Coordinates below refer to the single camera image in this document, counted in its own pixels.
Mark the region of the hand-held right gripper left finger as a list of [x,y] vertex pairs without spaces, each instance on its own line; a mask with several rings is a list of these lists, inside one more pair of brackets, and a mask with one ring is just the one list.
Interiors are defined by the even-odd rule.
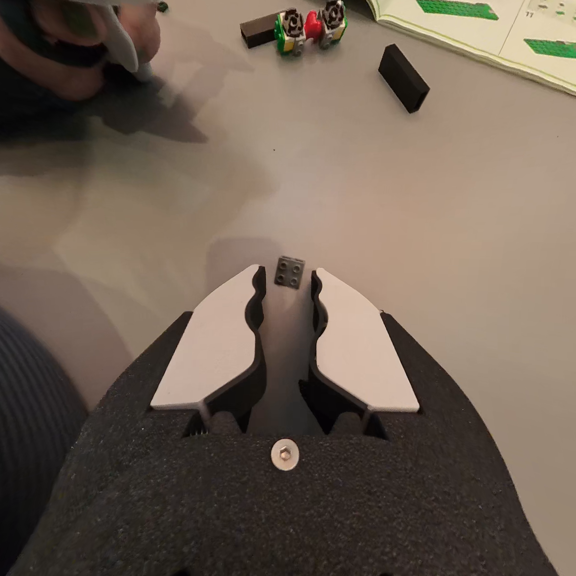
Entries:
[[246,419],[266,389],[259,328],[266,270],[252,264],[213,290],[190,320],[150,402],[156,411],[195,409]]

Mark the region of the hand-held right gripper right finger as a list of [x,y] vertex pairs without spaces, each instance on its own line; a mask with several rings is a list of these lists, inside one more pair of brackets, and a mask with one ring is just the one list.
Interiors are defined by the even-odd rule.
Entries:
[[319,414],[420,410],[382,311],[324,268],[313,270],[313,341],[301,393]]

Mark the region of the small grey 2x2 plate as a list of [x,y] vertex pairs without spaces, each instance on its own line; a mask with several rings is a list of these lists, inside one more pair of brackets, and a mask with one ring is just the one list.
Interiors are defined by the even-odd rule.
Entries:
[[288,256],[280,256],[274,275],[274,284],[298,290],[305,269],[305,261]]

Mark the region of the person's left forearm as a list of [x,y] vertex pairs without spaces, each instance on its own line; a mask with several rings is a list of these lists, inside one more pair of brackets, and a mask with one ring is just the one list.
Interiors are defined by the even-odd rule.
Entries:
[[68,118],[83,107],[41,87],[1,61],[1,139],[51,120]]

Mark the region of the grey desk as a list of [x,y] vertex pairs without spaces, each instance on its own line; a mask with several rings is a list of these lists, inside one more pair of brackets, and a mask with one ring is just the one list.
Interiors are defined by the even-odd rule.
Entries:
[[[167,1],[153,85],[1,141],[1,308],[93,409],[179,315],[266,266],[249,431],[319,432],[298,390],[318,267],[466,393],[559,575],[575,575],[575,98],[376,24],[327,51],[240,23],[321,1]],[[408,113],[396,44],[430,87]],[[305,261],[298,290],[278,258]]]

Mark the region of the person's left hand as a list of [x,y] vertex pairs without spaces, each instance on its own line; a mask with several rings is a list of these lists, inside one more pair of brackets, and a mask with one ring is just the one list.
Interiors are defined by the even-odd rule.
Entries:
[[[158,2],[154,1],[154,6],[126,6],[120,13],[120,22],[133,40],[140,64],[149,65],[160,47],[157,4]],[[119,65],[104,59],[93,67],[75,68],[48,61],[20,44],[3,22],[1,60],[35,84],[51,90],[69,102],[88,100],[96,95],[104,85],[105,66]]]

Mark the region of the long black brick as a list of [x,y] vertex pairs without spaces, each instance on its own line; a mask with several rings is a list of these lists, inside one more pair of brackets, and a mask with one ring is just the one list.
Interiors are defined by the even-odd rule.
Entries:
[[378,72],[408,113],[420,110],[430,87],[396,44],[385,47]]
[[240,24],[241,36],[248,48],[255,48],[275,41],[278,12]]

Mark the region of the brick car model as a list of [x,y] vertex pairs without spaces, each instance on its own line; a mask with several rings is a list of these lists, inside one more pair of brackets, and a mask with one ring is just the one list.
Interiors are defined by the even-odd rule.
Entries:
[[277,14],[274,38],[280,55],[300,56],[308,40],[321,50],[338,44],[348,26],[343,1],[327,1],[318,11],[306,17],[295,8]]

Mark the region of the person's dark clothing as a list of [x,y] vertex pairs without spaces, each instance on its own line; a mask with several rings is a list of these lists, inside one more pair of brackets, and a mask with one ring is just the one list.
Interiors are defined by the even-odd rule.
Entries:
[[36,528],[87,416],[54,356],[1,310],[1,575]]

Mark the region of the open instruction booklet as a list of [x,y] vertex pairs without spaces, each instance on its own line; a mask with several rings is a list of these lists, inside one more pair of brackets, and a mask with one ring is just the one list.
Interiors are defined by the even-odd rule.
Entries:
[[575,96],[575,1],[367,1],[378,24]]

